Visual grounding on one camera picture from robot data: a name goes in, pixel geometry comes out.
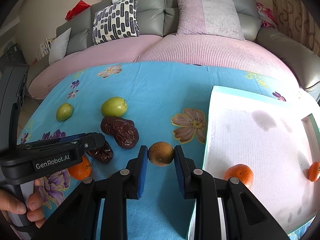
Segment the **person left hand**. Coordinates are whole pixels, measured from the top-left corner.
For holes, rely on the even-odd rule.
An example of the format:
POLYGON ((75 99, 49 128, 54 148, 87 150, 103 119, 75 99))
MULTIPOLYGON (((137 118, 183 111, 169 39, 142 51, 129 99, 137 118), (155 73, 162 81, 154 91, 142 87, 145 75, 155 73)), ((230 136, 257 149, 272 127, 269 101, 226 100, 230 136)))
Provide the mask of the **person left hand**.
POLYGON ((0 195, 1 212, 9 224, 11 224, 11 219, 8 212, 17 215, 23 215, 26 213, 28 220, 34 222, 38 228, 40 228, 46 221, 42 211, 43 199, 37 188, 35 188, 33 194, 27 201, 28 208, 26 208, 25 204, 4 190, 1 190, 0 195))

